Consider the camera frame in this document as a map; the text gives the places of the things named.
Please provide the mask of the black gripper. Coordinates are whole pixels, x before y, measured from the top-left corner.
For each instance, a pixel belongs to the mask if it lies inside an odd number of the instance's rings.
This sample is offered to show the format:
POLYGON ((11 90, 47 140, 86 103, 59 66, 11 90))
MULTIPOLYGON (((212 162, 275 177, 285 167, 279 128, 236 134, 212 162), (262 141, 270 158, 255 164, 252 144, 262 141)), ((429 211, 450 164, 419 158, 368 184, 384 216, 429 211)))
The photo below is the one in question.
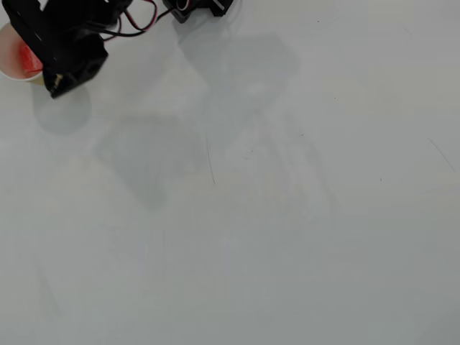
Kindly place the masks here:
POLYGON ((43 79, 51 98, 58 98, 93 79, 109 54, 99 34, 88 34, 73 42, 61 55, 53 53, 43 63, 43 79))

